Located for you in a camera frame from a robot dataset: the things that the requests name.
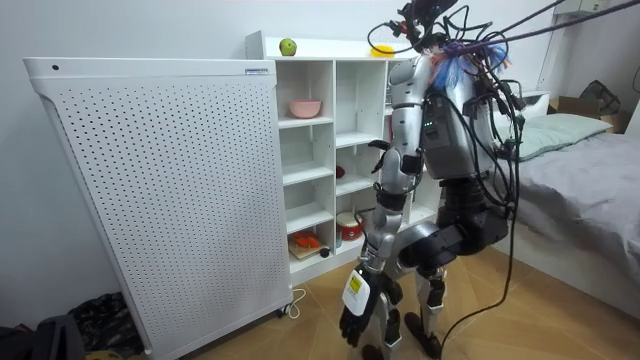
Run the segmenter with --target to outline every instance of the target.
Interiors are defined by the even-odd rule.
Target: pillow
[[[545,115],[527,120],[520,144],[520,160],[533,159],[548,151],[573,145],[610,127],[604,121],[572,114]],[[502,140],[509,138],[508,126],[497,130]]]

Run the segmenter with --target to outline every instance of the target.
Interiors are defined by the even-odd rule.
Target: pink bowl
[[[310,119],[320,112],[320,100],[294,100],[289,103],[289,110],[299,119]]]

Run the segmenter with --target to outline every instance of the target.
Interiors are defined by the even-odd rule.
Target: yellow label
[[[357,294],[361,286],[362,283],[360,282],[360,280],[356,279],[355,276],[352,276],[351,280],[349,281],[349,287],[351,288],[351,291],[353,291],[354,294]]]

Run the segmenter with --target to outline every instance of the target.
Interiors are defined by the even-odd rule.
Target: cardboard box
[[[599,109],[600,104],[597,100],[560,96],[557,99],[549,100],[548,113],[574,114],[592,119],[602,120],[613,126],[612,128],[608,129],[607,132],[614,134],[624,134],[627,126],[629,125],[629,121],[631,120],[631,114],[626,111],[620,111],[615,115],[600,116]]]

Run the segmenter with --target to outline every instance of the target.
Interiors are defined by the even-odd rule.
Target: perforated panel
[[[289,296],[271,77],[62,84],[48,96],[154,357]]]

